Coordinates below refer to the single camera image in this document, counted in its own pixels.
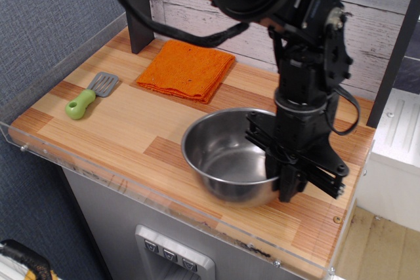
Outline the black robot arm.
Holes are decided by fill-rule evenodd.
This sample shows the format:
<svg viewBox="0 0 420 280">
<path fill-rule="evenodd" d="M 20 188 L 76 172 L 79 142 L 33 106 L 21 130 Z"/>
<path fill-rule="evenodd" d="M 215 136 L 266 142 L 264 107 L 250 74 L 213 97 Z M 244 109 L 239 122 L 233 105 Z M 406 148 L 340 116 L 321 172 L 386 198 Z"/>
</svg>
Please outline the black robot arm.
<svg viewBox="0 0 420 280">
<path fill-rule="evenodd" d="M 275 116 L 247 115 L 247 139 L 264 150 L 268 178 L 288 202 L 312 183 L 338 197 L 349 169 L 329 143 L 352 58 L 341 0 L 210 0 L 225 15 L 267 28 L 280 75 Z"/>
</svg>

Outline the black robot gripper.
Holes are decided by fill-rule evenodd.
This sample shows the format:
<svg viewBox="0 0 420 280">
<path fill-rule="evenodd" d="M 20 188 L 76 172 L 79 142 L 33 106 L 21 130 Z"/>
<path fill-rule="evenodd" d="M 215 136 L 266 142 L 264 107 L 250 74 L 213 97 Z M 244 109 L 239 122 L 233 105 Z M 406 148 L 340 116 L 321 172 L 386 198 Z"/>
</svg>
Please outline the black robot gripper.
<svg viewBox="0 0 420 280">
<path fill-rule="evenodd" d="M 277 106 L 271 118 L 247 115 L 245 137 L 265 151 L 266 177 L 280 190 L 280 202 L 290 202 L 309 182 L 334 199 L 343 194 L 349 168 L 329 143 L 338 102 L 332 96 L 313 112 Z"/>
</svg>

